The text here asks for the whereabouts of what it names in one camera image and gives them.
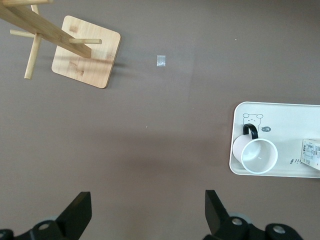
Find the wooden mug tree rack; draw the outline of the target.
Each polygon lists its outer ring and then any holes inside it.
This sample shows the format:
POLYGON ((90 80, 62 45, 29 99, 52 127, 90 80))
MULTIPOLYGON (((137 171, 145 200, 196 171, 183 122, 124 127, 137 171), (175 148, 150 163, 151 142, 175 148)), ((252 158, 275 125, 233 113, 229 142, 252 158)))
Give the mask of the wooden mug tree rack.
POLYGON ((56 45, 54 73, 104 89, 121 42, 113 30, 67 15, 58 27, 39 13, 39 5, 54 0, 0 0, 0 19, 19 27, 10 34, 32 38, 25 79, 32 79, 42 40, 56 45))

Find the cream tray with rabbit print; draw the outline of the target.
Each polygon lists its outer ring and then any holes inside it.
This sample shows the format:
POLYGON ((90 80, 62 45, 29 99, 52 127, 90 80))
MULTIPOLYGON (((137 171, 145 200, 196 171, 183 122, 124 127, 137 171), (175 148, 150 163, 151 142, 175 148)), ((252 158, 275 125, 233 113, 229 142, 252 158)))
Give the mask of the cream tray with rabbit print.
POLYGON ((231 139, 252 123, 259 137, 275 144, 278 160, 265 176, 320 179, 320 170, 301 162, 304 139, 320 139, 320 105, 242 102, 234 110, 231 139))

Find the white smiley mug black handle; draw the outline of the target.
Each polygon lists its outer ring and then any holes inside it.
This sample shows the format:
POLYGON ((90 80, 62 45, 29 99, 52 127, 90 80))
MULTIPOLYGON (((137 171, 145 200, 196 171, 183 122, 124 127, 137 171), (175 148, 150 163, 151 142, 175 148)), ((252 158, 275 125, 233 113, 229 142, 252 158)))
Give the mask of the white smiley mug black handle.
POLYGON ((265 174, 278 161, 275 144, 260 138, 257 128, 251 123, 243 125, 242 135, 234 140, 231 150, 235 159, 251 174, 265 174))

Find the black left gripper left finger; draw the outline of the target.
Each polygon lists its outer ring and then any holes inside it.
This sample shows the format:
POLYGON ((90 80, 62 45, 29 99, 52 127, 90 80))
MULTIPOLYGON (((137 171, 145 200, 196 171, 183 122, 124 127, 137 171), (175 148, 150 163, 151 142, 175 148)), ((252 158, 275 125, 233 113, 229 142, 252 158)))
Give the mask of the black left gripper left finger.
POLYGON ((55 220, 42 221, 14 240, 79 240, 91 218, 91 193, 80 192, 55 220))

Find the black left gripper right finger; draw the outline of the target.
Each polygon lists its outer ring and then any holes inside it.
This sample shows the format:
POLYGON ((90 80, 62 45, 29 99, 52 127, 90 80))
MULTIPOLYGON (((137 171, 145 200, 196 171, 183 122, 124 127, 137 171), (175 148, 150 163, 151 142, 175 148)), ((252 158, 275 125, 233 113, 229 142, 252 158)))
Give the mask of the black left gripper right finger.
POLYGON ((230 216, 215 190, 205 191, 205 218, 211 234, 203 240, 304 240, 285 224, 270 223, 261 230, 240 216, 230 216))

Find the blue milk carton green cap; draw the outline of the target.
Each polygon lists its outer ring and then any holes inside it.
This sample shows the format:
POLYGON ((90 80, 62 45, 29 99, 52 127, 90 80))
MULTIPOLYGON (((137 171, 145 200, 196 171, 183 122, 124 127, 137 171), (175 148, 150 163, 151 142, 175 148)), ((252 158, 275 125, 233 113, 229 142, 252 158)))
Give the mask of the blue milk carton green cap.
POLYGON ((303 139, 300 160, 303 164, 320 171, 320 138, 303 139))

